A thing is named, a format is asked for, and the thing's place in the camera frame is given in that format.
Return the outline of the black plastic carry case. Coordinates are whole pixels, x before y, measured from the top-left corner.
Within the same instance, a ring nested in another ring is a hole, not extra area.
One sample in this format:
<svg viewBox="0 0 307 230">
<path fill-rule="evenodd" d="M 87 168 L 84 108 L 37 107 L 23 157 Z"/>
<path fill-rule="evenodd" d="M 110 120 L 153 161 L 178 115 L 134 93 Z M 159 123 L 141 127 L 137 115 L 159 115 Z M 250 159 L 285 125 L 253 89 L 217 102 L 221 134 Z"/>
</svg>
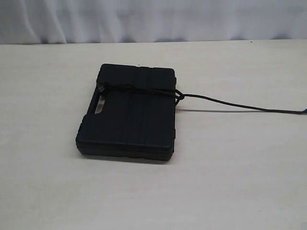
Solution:
<svg viewBox="0 0 307 230">
<path fill-rule="evenodd" d="M 81 154 L 168 161 L 174 153 L 175 71 L 103 64 L 75 139 Z"/>
</svg>

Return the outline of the white backdrop curtain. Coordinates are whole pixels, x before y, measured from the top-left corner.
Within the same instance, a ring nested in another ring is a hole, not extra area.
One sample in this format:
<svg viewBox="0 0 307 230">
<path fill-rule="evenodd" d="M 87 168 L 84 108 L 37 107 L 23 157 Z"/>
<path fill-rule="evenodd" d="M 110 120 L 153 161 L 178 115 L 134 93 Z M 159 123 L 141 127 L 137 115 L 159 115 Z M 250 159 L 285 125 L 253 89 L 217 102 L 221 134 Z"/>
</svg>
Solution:
<svg viewBox="0 0 307 230">
<path fill-rule="evenodd" d="M 3 0 L 2 44 L 305 39 L 304 0 Z"/>
</svg>

